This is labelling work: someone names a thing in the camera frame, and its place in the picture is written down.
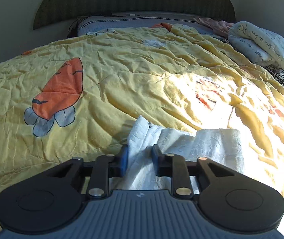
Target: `yellow comforter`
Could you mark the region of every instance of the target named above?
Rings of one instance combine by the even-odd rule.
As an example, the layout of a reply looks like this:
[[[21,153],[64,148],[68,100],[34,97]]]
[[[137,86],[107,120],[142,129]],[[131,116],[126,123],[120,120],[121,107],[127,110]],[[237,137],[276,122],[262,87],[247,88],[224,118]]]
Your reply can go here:
[[[79,58],[83,91],[75,119],[41,137],[25,110],[64,63]],[[195,133],[212,127],[194,91],[210,77],[218,98],[215,128],[237,128],[252,158],[251,177],[284,196],[284,87],[228,44],[194,28],[124,28],[53,42],[0,64],[0,191],[74,156],[118,153],[139,115]]]

